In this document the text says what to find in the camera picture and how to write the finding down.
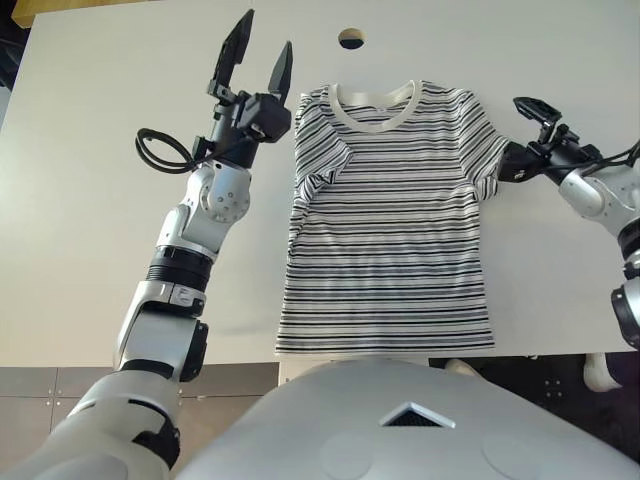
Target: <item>silver robot arm segment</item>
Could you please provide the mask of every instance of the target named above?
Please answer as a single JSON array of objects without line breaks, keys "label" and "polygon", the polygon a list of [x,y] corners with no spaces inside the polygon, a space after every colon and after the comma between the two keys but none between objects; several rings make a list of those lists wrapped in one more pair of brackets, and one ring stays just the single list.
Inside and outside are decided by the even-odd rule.
[{"label": "silver robot arm segment", "polygon": [[[291,125],[284,107],[292,67],[287,42],[269,93],[235,94],[229,81],[249,41],[253,10],[224,42],[207,93],[218,99],[214,127],[189,153],[174,138],[138,132],[142,160],[165,173],[192,172],[182,202],[167,215],[147,277],[135,291],[115,349],[115,372],[99,380],[33,455],[0,475],[7,480],[168,479],[180,453],[176,428],[180,382],[204,361],[208,327],[198,318],[211,268],[231,228],[249,209],[258,145],[273,143]],[[185,163],[154,155],[154,139]]]}]

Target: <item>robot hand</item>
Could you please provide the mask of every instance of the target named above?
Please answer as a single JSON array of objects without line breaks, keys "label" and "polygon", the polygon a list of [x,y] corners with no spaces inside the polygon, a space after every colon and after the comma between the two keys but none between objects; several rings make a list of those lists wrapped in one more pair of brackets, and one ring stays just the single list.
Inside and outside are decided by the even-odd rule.
[{"label": "robot hand", "polygon": [[[291,125],[284,107],[291,81],[287,42],[269,83],[269,93],[234,94],[229,82],[241,63],[253,10],[222,46],[207,93],[219,100],[208,138],[193,153],[164,133],[142,129],[140,157],[165,173],[193,172],[182,202],[167,215],[146,280],[127,312],[114,355],[115,372],[80,399],[46,442],[0,478],[74,480],[168,479],[180,453],[179,382],[202,367],[207,326],[198,320],[209,274],[229,231],[249,208],[248,169],[258,145],[276,142]],[[145,140],[173,147],[184,163],[153,154]]]},{"label": "robot hand", "polygon": [[505,150],[499,179],[520,183],[541,173],[587,220],[600,223],[617,238],[627,281],[611,294],[625,341],[640,349],[640,141],[629,150],[603,158],[593,145],[580,146],[562,114],[542,100],[514,99],[518,112],[539,122],[540,137],[527,147]]}]

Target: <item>vent grille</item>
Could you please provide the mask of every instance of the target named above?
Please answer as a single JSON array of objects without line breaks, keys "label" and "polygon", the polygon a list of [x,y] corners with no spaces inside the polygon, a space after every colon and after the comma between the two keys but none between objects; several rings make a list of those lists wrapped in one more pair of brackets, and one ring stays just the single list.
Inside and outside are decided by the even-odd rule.
[{"label": "vent grille", "polygon": [[456,423],[422,405],[406,402],[397,406],[380,420],[383,427],[456,428]]},{"label": "vent grille", "polygon": [[433,420],[429,420],[427,417],[423,417],[417,412],[412,410],[401,414],[399,417],[394,418],[389,423],[384,425],[385,427],[440,427]]}]

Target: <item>gray floor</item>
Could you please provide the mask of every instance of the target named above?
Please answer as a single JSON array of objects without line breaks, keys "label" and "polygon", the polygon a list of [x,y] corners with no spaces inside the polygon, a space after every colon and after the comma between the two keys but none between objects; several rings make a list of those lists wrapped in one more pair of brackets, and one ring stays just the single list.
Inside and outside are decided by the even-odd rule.
[{"label": "gray floor", "polygon": [[[44,441],[106,368],[0,368],[0,471]],[[178,471],[277,385],[278,364],[207,365],[183,385]]]}]

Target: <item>floor tile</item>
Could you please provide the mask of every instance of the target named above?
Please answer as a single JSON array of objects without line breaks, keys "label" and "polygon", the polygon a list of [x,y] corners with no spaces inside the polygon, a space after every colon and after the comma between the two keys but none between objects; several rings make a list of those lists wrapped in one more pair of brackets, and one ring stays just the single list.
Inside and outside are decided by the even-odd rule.
[{"label": "floor tile", "polygon": [[56,396],[82,397],[91,386],[113,371],[110,367],[68,367],[58,369]]},{"label": "floor tile", "polygon": [[53,401],[53,416],[51,417],[51,430],[56,428],[62,420],[67,418],[79,398],[57,398]]},{"label": "floor tile", "polygon": [[55,368],[0,368],[0,397],[47,398],[55,384]]},{"label": "floor tile", "polygon": [[52,401],[0,397],[0,471],[35,452],[49,435]]},{"label": "floor tile", "polygon": [[198,378],[182,385],[182,396],[264,395],[277,384],[277,363],[205,365]]}]

